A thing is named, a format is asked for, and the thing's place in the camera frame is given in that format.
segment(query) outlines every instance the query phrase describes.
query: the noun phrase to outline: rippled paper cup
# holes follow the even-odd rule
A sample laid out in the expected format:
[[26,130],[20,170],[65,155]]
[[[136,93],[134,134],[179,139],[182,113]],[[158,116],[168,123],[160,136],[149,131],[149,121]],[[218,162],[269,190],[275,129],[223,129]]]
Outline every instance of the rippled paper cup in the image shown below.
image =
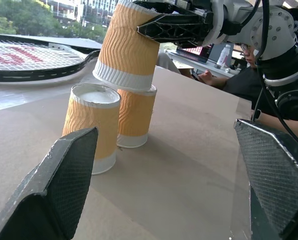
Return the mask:
[[149,126],[157,89],[131,92],[118,90],[121,95],[117,145],[122,148],[137,148],[148,140]]
[[120,95],[97,84],[81,84],[71,89],[62,135],[83,128],[98,128],[92,174],[108,171],[115,164]]
[[115,89],[149,90],[159,43],[137,33],[158,13],[127,0],[118,2],[93,75]]

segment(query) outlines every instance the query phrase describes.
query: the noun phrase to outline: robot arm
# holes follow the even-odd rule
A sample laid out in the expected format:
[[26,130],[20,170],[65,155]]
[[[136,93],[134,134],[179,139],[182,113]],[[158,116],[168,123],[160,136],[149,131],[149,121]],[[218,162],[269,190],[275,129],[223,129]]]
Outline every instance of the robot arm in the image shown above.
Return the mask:
[[[138,26],[138,32],[160,43],[194,48],[222,42],[261,49],[263,8],[244,0],[175,0],[174,4],[135,1],[161,13]],[[290,13],[270,6],[267,47],[258,68],[285,119],[298,121],[298,44]]]

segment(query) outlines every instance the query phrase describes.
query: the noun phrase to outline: tennis racket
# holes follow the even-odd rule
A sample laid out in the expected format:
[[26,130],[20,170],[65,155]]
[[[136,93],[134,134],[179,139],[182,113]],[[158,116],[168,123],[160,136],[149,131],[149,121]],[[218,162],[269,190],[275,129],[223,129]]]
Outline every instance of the tennis racket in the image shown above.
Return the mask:
[[100,50],[0,35],[0,82],[60,78],[81,71]]

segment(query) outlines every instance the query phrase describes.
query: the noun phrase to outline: hand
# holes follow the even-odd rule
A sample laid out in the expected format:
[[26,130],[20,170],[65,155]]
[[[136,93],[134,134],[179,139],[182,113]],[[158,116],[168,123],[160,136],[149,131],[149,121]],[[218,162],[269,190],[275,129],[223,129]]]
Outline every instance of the hand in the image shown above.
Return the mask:
[[213,82],[213,76],[212,73],[209,70],[206,70],[204,73],[199,74],[199,77],[207,84],[212,85]]

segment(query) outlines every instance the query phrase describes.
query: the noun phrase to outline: table surface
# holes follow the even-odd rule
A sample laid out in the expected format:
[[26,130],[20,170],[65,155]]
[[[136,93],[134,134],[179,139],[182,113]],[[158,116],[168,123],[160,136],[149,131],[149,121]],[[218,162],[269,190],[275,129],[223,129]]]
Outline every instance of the table surface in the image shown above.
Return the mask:
[[[42,87],[43,99],[29,97],[39,88],[19,87],[13,97],[26,103],[0,110],[0,210],[61,137],[67,87],[95,82],[86,76],[52,86],[58,94],[49,97]],[[159,67],[153,84],[148,142],[118,148],[115,166],[92,177],[74,239],[227,240],[232,228],[248,239],[248,180],[233,125],[249,116],[250,103]]]
[[211,61],[207,61],[206,63],[201,63],[198,61],[193,61],[191,59],[188,59],[186,57],[180,56],[178,54],[175,53],[175,50],[167,50],[166,54],[169,55],[169,57],[173,60],[179,61],[181,63],[184,63],[186,65],[192,66],[196,69],[199,69],[201,71],[205,71],[205,70],[209,70],[214,76],[216,77],[221,77],[221,78],[231,78],[234,75],[229,73],[229,72],[225,72],[224,69],[218,69],[216,67],[214,67],[215,63],[211,62]]

